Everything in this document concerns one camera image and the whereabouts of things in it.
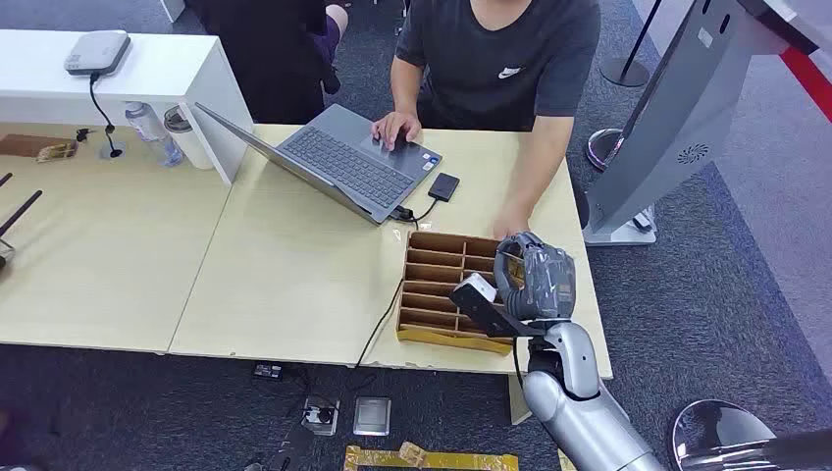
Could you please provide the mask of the person's right hand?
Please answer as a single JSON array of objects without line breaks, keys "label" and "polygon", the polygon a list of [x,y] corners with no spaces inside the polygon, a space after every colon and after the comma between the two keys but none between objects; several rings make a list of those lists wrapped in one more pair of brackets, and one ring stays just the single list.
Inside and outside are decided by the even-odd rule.
[{"label": "person's right hand", "polygon": [[393,111],[374,122],[370,127],[370,134],[386,150],[393,151],[401,135],[404,136],[405,142],[413,142],[421,130],[421,122],[414,113]]}]

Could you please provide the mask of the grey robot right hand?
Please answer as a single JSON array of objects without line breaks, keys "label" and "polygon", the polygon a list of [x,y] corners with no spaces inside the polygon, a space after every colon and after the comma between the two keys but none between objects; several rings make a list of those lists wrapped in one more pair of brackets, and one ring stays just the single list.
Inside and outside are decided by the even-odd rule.
[{"label": "grey robot right hand", "polygon": [[576,303],[573,258],[531,232],[502,240],[494,280],[507,314],[520,321],[570,320]]}]

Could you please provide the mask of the person's left hand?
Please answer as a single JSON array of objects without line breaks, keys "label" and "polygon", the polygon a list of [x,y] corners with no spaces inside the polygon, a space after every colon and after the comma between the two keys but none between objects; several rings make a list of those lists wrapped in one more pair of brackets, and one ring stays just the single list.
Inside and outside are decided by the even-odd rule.
[{"label": "person's left hand", "polygon": [[493,221],[494,239],[504,239],[529,230],[531,213],[525,207],[502,206]]}]

